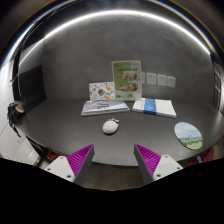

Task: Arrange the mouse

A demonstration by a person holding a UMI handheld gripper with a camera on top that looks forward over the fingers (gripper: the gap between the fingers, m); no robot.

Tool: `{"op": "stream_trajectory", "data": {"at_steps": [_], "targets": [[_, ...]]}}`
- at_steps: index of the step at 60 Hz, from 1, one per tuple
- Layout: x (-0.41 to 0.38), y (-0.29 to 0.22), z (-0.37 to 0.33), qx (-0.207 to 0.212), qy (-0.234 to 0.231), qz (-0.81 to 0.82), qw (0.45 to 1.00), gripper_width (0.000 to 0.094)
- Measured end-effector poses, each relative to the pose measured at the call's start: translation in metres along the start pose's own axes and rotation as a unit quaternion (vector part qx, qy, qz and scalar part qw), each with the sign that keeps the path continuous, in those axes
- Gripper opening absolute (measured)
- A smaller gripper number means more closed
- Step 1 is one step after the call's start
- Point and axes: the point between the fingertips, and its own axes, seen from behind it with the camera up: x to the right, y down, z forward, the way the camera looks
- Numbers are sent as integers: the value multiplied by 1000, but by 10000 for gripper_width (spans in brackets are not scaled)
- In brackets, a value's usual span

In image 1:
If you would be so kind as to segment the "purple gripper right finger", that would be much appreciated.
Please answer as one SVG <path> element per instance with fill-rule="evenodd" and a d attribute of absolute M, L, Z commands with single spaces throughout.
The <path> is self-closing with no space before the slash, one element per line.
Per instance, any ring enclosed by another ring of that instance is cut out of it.
<path fill-rule="evenodd" d="M 139 144 L 134 145 L 134 155 L 145 185 L 182 169 L 169 155 L 159 155 Z"/>

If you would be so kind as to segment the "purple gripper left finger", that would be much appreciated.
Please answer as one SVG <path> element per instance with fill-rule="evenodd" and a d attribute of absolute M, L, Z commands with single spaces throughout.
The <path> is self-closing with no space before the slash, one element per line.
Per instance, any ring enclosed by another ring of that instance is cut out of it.
<path fill-rule="evenodd" d="M 94 154 L 94 145 L 88 145 L 67 157 L 59 156 L 45 171 L 82 186 Z"/>

